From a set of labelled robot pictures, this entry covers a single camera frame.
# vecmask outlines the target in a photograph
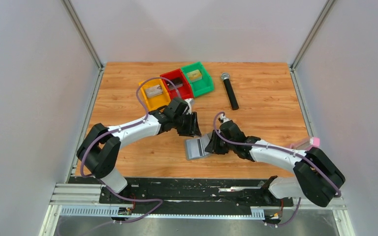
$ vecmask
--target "white wall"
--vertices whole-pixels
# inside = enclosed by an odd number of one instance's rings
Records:
[[[0,235],[38,234],[96,77],[61,1],[0,1]]]
[[[378,1],[337,1],[298,73],[356,234],[378,235]]]
[[[72,0],[108,61],[293,62],[326,0]]]

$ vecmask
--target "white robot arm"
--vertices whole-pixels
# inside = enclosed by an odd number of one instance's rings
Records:
[[[339,188],[346,179],[319,148],[305,151],[277,146],[255,136],[246,137],[224,115],[219,121],[220,129],[212,133],[206,152],[226,154],[231,150],[242,159],[268,163],[295,174],[291,178],[271,177],[264,185],[270,198],[305,197],[326,207],[333,197],[340,196]]]
[[[108,127],[96,124],[76,155],[92,175],[119,193],[127,186],[126,179],[115,168],[120,149],[145,137],[170,131],[172,128],[176,129],[180,136],[201,136],[197,114],[192,112],[191,102],[192,99],[182,100],[176,97],[164,110],[151,111],[140,119]]]

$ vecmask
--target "plastic bin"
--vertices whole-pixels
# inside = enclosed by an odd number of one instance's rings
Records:
[[[174,71],[164,73],[164,74],[160,75],[160,77],[165,77],[167,79],[170,79],[172,82],[173,82],[173,80],[180,81],[181,86],[178,87],[177,90],[179,91],[182,99],[194,98],[193,92],[192,92],[192,87],[190,86],[189,82],[186,79],[186,76],[183,74],[181,69],[177,69],[177,70],[174,70]],[[165,80],[163,80],[163,84],[166,87],[167,92],[169,93],[170,99],[177,97],[177,92],[173,88],[173,86],[168,86],[168,82],[165,81]]]
[[[194,70],[199,70],[202,74],[202,79],[192,82],[187,76],[187,73]],[[187,81],[192,86],[193,96],[199,97],[203,94],[211,92],[214,90],[214,83],[212,82],[211,76],[208,74],[206,69],[203,67],[202,63],[199,61],[197,63],[187,65],[182,67],[182,72],[186,76]]]
[[[161,89],[163,90],[162,94],[159,94],[157,96],[147,98],[146,93],[144,92],[144,89],[160,85]],[[170,96],[167,92],[166,87],[164,86],[162,79],[156,79],[156,80],[150,80],[148,81],[143,87],[141,88],[141,93],[143,94],[144,101],[146,102],[147,108],[149,111],[153,111],[159,107],[167,106],[170,103]]]

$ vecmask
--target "microphone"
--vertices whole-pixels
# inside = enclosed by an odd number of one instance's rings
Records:
[[[239,107],[238,107],[237,99],[235,98],[234,90],[232,89],[231,82],[229,80],[229,74],[223,73],[221,75],[221,79],[224,82],[225,90],[227,91],[229,103],[231,104],[232,110],[238,110]]]

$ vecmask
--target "wire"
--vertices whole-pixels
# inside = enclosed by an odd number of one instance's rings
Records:
[[[83,172],[83,168],[85,166],[85,161],[86,161],[86,158],[88,157],[89,152],[91,151],[91,149],[93,148],[93,146],[99,142],[99,140],[101,140],[103,137],[105,137],[107,135],[110,135],[112,133],[118,132],[120,129],[121,129],[121,131],[123,131],[125,129],[132,128],[132,127],[135,127],[135,126],[143,123],[145,120],[147,120],[147,117],[149,116],[149,109],[147,108],[146,104],[144,104],[144,102],[141,100],[140,96],[138,96],[138,92],[143,87],[143,85],[145,85],[148,81],[150,81],[150,80],[156,80],[156,79],[162,79],[162,80],[166,80],[167,82],[169,82],[174,87],[174,89],[176,90],[176,93],[177,93],[178,97],[181,98],[180,92],[176,88],[175,84],[173,82],[171,82],[167,78],[164,78],[164,77],[153,77],[153,78],[150,78],[150,79],[144,81],[142,84],[140,84],[140,86],[137,88],[137,91],[135,92],[135,96],[137,97],[138,102],[141,104],[141,106],[143,106],[143,108],[144,108],[144,110],[146,112],[144,118],[142,120],[136,122],[136,123],[129,124],[129,125],[120,127],[118,129],[113,129],[113,130],[110,130],[110,131],[108,131],[106,133],[103,133],[102,135],[98,136],[93,142],[91,142],[91,144],[89,145],[89,147],[86,149],[85,154],[83,155],[82,161],[80,163],[80,175],[83,178],[88,178],[88,177],[92,176],[92,174],[85,175],[85,173]]]
[[[142,84],[140,84],[140,86],[138,86],[136,92],[135,92],[135,96],[137,97],[137,100],[138,102],[141,104],[141,106],[143,106],[144,110],[145,110],[145,116],[144,118],[142,118],[140,121],[136,122],[136,123],[133,123],[133,124],[129,124],[129,125],[126,125],[126,126],[122,126],[120,128],[117,128],[117,129],[113,129],[113,130],[110,130],[108,132],[105,132],[103,134],[101,134],[100,136],[98,136],[95,140],[93,140],[93,142],[89,145],[89,147],[86,149],[83,157],[82,157],[82,161],[80,163],[80,175],[83,177],[83,178],[87,178],[87,177],[90,177],[92,176],[92,174],[88,174],[88,175],[85,175],[85,173],[83,172],[83,168],[85,166],[85,161],[86,161],[86,158],[88,157],[88,154],[89,152],[91,151],[91,149],[93,148],[93,146],[95,144],[97,144],[99,142],[99,140],[101,140],[103,137],[107,136],[107,135],[110,135],[112,133],[115,133],[115,132],[119,132],[120,129],[121,131],[125,130],[125,129],[128,129],[128,128],[132,128],[132,127],[135,127],[141,123],[143,123],[145,120],[147,120],[147,117],[149,116],[149,109],[147,108],[147,106],[144,104],[144,102],[141,100],[141,98],[138,96],[138,92],[140,91],[140,89],[150,80],[155,80],[155,79],[162,79],[162,80],[166,80],[167,82],[169,82],[173,88],[176,90],[176,93],[177,93],[177,96],[179,98],[182,98],[181,95],[180,95],[180,92],[179,90],[177,89],[177,87],[175,86],[175,84],[170,81],[169,79],[167,78],[164,78],[164,77],[153,77],[153,78],[150,78],[150,79],[147,79],[146,81],[144,81]],[[152,213],[153,211],[155,211],[161,204],[163,204],[163,200],[162,199],[130,199],[130,198],[126,198],[126,197],[123,197],[121,195],[119,195],[118,193],[116,193],[114,190],[112,190],[112,188],[110,188],[109,186],[105,185],[106,188],[114,195],[116,196],[117,198],[120,198],[120,199],[123,199],[123,200],[126,200],[126,201],[130,201],[130,202],[133,202],[133,208],[135,207],[135,202],[138,202],[138,203],[146,203],[146,202],[158,202],[158,204],[152,208],[151,210],[149,210],[147,213],[145,213],[144,215],[140,216],[140,217],[137,217],[135,219],[132,219],[132,220],[127,220],[127,221],[108,221],[108,222],[105,222],[105,223],[102,223],[100,225],[97,225],[95,227],[93,227],[92,229],[86,231],[85,233],[81,234],[81,236],[83,235],[87,235],[88,233],[90,233],[91,231],[94,231],[102,226],[105,226],[105,225],[108,225],[108,224],[113,224],[113,223],[116,223],[116,222],[119,222],[120,224],[122,223],[132,223],[132,222],[136,222],[136,221],[139,221],[143,218],[145,218],[147,215],[149,215],[150,213]]]
[[[280,217],[282,218],[282,216],[283,216],[283,199],[281,199],[281,210],[276,212],[275,214],[280,214],[281,215]]]
[[[226,141],[227,143],[229,144],[233,144],[233,145],[241,145],[241,146],[254,146],[254,147],[260,147],[260,148],[270,148],[270,149],[275,149],[275,150],[279,150],[279,151],[283,151],[283,152],[286,152],[288,154],[292,154],[292,155],[295,155],[297,157],[300,157],[302,160],[306,161],[311,167],[313,167],[330,185],[331,187],[333,187],[333,189],[337,192],[337,195],[335,195],[336,198],[339,198],[341,197],[341,190],[334,184],[333,181],[331,181],[328,176],[326,174],[324,174],[324,172],[322,172],[322,170],[320,168],[318,168],[312,161],[310,161],[308,158],[306,158],[305,156],[302,156],[298,153],[295,153],[293,151],[290,151],[290,150],[287,150],[287,149],[284,149],[282,147],[277,147],[277,146],[272,146],[272,145],[262,145],[262,144],[248,144],[248,143],[239,143],[239,142],[233,142],[231,140],[228,140],[226,138],[224,138],[217,130],[217,124],[216,124],[216,121],[217,121],[217,118],[219,115],[224,115],[225,116],[225,112],[218,112],[218,114],[214,117],[214,122],[213,122],[213,126],[214,126],[214,131],[215,133],[218,135],[218,137],[220,137],[222,140]]]
[[[134,199],[137,199],[137,197],[135,196],[135,194],[131,193],[131,195],[129,196],[130,198],[134,198]],[[135,201],[132,202],[132,210],[135,209]]]
[[[285,225],[289,224],[295,218],[296,214],[298,213],[299,205],[301,204],[301,200],[302,200],[302,198],[299,198],[298,204],[296,205],[295,211],[293,212],[292,216],[286,222],[281,223],[281,224],[265,223],[265,225],[270,225],[270,226],[273,226],[273,227],[277,228],[277,227],[282,227],[282,226],[285,226]]]

